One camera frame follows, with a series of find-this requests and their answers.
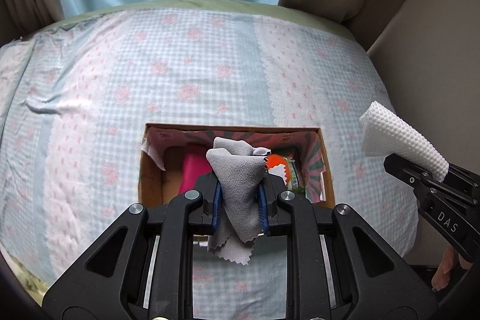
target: red object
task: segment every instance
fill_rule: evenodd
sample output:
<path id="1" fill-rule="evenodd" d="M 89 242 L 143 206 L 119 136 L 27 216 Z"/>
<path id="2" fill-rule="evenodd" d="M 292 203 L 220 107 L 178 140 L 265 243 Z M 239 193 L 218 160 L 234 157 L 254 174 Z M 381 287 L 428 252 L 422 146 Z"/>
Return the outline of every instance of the red object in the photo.
<path id="1" fill-rule="evenodd" d="M 208 148 L 202 145 L 187 144 L 183 158 L 183 176 L 178 189 L 179 194 L 191 190 L 200 175 L 212 171 L 212 166 L 206 158 Z"/>

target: pink flower pattern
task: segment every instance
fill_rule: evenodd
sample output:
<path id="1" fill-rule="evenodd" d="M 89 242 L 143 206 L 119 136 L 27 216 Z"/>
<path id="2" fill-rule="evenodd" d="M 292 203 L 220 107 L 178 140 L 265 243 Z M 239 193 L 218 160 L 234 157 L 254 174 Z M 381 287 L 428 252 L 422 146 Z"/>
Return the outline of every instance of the pink flower pattern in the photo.
<path id="1" fill-rule="evenodd" d="M 243 292 L 245 290 L 247 290 L 247 285 L 245 284 L 245 282 L 244 281 L 237 282 L 237 291 Z"/>
<path id="2" fill-rule="evenodd" d="M 187 102 L 193 102 L 193 98 L 198 95 L 198 87 L 192 84 L 185 84 L 180 89 L 180 98 Z"/>
<path id="3" fill-rule="evenodd" d="M 317 48 L 317 55 L 318 55 L 318 57 L 321 57 L 322 59 L 326 57 L 326 53 L 322 48 Z"/>
<path id="4" fill-rule="evenodd" d="M 168 14 L 163 19 L 163 23 L 165 25 L 171 25 L 171 24 L 174 24 L 175 22 L 177 22 L 177 14 Z"/>
<path id="5" fill-rule="evenodd" d="M 135 43 L 140 43 L 141 41 L 145 41 L 147 38 L 147 34 L 144 32 L 144 31 L 141 31 L 140 33 L 138 33 L 135 38 L 134 38 L 134 42 Z"/>
<path id="6" fill-rule="evenodd" d="M 113 164 L 107 164 L 101 169 L 100 172 L 104 178 L 104 185 L 114 186 L 117 184 L 120 173 L 118 172 L 118 168 L 116 166 L 114 166 Z"/>
<path id="7" fill-rule="evenodd" d="M 125 103 L 130 99 L 130 90 L 126 87 L 122 87 L 117 92 L 117 102 Z"/>
<path id="8" fill-rule="evenodd" d="M 220 114 L 225 113 L 225 112 L 227 111 L 227 109 L 228 109 L 228 108 L 227 108 L 227 105 L 226 105 L 225 102 L 222 102 L 222 103 L 220 103 L 220 104 L 218 105 L 218 112 L 219 112 Z"/>
<path id="9" fill-rule="evenodd" d="M 199 40 L 202 38 L 202 31 L 199 28 L 189 28 L 188 38 L 191 40 Z"/>
<path id="10" fill-rule="evenodd" d="M 349 82 L 349 88 L 350 88 L 351 92 L 359 92 L 360 91 L 360 87 L 355 83 L 354 80 L 351 80 Z"/>
<path id="11" fill-rule="evenodd" d="M 212 26 L 216 27 L 216 28 L 222 28 L 224 27 L 225 25 L 225 22 L 223 21 L 222 18 L 213 18 L 212 19 Z"/>
<path id="12" fill-rule="evenodd" d="M 337 39 L 334 37 L 329 37 L 327 39 L 327 45 L 330 47 L 336 46 L 337 45 Z"/>
<path id="13" fill-rule="evenodd" d="M 49 73 L 46 75 L 46 81 L 47 82 L 53 82 L 55 80 L 55 77 L 57 76 L 57 72 L 52 69 L 49 71 Z"/>
<path id="14" fill-rule="evenodd" d="M 202 268 L 199 268 L 200 270 L 193 270 L 191 279 L 194 282 L 200 282 L 200 283 L 207 283 L 210 281 L 213 276 L 211 274 L 205 274 Z"/>
<path id="15" fill-rule="evenodd" d="M 115 211 L 115 208 L 113 206 L 110 206 L 109 208 L 104 208 L 102 210 L 102 214 L 105 216 L 105 217 L 108 217 L 110 216 L 113 212 Z"/>
<path id="16" fill-rule="evenodd" d="M 339 100 L 337 102 L 337 107 L 342 114 L 348 113 L 350 111 L 349 104 L 346 102 L 346 100 Z"/>
<path id="17" fill-rule="evenodd" d="M 153 65 L 152 71 L 153 71 L 154 74 L 157 74 L 157 75 L 165 75 L 169 71 L 169 68 L 167 67 L 166 62 L 157 61 Z"/>
<path id="18" fill-rule="evenodd" d="M 225 64 L 220 64 L 217 67 L 217 75 L 220 79 L 228 79 L 232 74 L 230 68 Z"/>
<path id="19" fill-rule="evenodd" d="M 37 92 L 38 92 L 38 90 L 36 89 L 36 87 L 30 87 L 30 89 L 27 92 L 27 95 L 28 96 L 36 95 Z"/>

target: finger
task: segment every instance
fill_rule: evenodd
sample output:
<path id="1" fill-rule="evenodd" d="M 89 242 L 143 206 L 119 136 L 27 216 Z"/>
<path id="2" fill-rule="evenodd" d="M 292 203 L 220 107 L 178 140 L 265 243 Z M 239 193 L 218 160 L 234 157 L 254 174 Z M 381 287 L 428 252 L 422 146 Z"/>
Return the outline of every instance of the finger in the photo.
<path id="1" fill-rule="evenodd" d="M 450 272 L 450 270 L 453 269 L 454 265 L 455 265 L 455 249 L 451 245 L 449 245 L 445 249 L 445 252 L 443 253 L 442 262 L 440 263 L 439 268 L 441 267 L 443 270 L 443 273 L 446 274 L 447 272 Z"/>
<path id="2" fill-rule="evenodd" d="M 445 274 L 443 269 L 439 266 L 437 272 L 431 279 L 431 285 L 436 290 L 442 290 L 443 288 L 447 287 L 448 283 L 450 282 L 450 272 Z"/>
<path id="3" fill-rule="evenodd" d="M 461 255 L 458 256 L 458 261 L 460 262 L 460 266 L 462 266 L 462 269 L 464 270 L 470 270 L 473 264 L 473 263 L 467 262 L 465 259 L 462 258 Z"/>

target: bed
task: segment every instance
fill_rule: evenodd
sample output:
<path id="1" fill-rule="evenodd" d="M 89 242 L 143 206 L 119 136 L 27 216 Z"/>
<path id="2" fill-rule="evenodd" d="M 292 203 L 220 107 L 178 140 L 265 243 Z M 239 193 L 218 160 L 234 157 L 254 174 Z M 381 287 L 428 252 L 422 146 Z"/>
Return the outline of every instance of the bed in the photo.
<path id="1" fill-rule="evenodd" d="M 320 127 L 335 202 L 354 207 L 399 254 L 413 245 L 414 195 L 361 148 L 360 115 L 373 100 L 392 106 L 363 48 L 334 22 L 241 1 L 130 4 L 4 45 L 0 80 L 0 242 L 37 285 L 51 285 L 137 201 L 152 122 Z M 283 271 L 262 282 L 265 267 L 248 270 L 264 294 L 234 302 L 225 318 L 252 305 L 276 315 L 282 293 L 265 303 L 262 288 Z M 200 291 L 205 279 L 197 282 Z"/>

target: cardboard box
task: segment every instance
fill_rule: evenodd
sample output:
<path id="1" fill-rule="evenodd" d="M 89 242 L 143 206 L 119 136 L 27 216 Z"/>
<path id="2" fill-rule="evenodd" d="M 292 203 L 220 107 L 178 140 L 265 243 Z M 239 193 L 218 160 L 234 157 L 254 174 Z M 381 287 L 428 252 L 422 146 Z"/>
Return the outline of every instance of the cardboard box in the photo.
<path id="1" fill-rule="evenodd" d="M 326 201 L 321 205 L 333 208 L 335 206 L 335 198 L 332 186 L 332 177 L 328 158 L 323 143 L 320 128 L 271 128 L 271 127 L 209 127 L 195 125 L 180 124 L 146 124 L 143 141 L 145 142 L 148 131 L 151 128 L 158 129 L 176 129 L 180 131 L 225 131 L 225 132 L 253 132 L 260 134 L 280 134 L 295 132 L 315 132 L 318 135 L 318 144 L 320 153 L 325 166 L 323 176 L 323 187 L 325 189 Z M 139 202 L 147 207 L 154 207 L 168 203 L 174 198 L 182 181 L 182 162 L 183 147 L 172 146 L 165 149 L 163 163 L 165 171 L 161 170 L 157 163 L 145 152 L 142 151 L 140 159 L 140 180 L 138 184 Z"/>

